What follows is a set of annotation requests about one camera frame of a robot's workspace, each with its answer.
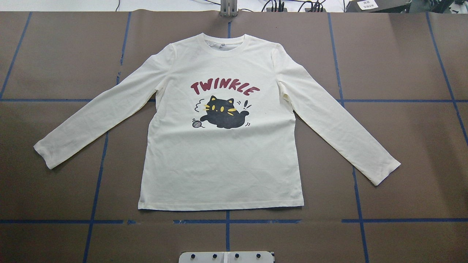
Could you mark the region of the cream cat print shirt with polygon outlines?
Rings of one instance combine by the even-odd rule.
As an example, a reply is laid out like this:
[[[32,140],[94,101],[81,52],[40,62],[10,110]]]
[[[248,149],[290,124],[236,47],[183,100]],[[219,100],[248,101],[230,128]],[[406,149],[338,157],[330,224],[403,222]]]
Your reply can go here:
[[[139,209],[303,206],[297,115],[373,185],[400,166],[281,44],[247,34],[167,45],[34,149],[55,168],[153,96]]]

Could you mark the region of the black box with label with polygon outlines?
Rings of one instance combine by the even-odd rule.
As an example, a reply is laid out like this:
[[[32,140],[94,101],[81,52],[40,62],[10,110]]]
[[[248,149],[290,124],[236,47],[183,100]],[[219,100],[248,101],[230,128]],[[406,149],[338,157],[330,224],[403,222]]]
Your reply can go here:
[[[346,13],[408,13],[411,0],[351,0]]]

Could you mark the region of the brown table cover sheet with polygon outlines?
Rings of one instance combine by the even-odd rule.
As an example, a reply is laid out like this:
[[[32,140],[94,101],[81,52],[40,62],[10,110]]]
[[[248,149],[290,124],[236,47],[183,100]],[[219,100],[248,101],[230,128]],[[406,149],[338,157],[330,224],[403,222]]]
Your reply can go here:
[[[466,263],[467,15],[1,12],[2,263]]]

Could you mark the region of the aluminium frame post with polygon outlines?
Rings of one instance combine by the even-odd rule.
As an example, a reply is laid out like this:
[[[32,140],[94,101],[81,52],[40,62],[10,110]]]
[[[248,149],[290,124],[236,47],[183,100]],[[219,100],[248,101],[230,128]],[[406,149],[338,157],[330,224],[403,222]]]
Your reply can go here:
[[[221,17],[236,17],[238,15],[237,0],[221,0],[220,1],[220,16]]]

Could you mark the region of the white post base plate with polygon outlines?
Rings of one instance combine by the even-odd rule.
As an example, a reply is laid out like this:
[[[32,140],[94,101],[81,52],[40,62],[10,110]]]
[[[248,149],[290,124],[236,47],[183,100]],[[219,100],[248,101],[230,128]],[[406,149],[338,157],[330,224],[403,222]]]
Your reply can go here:
[[[184,252],[179,263],[274,263],[274,252],[269,251],[212,251]]]

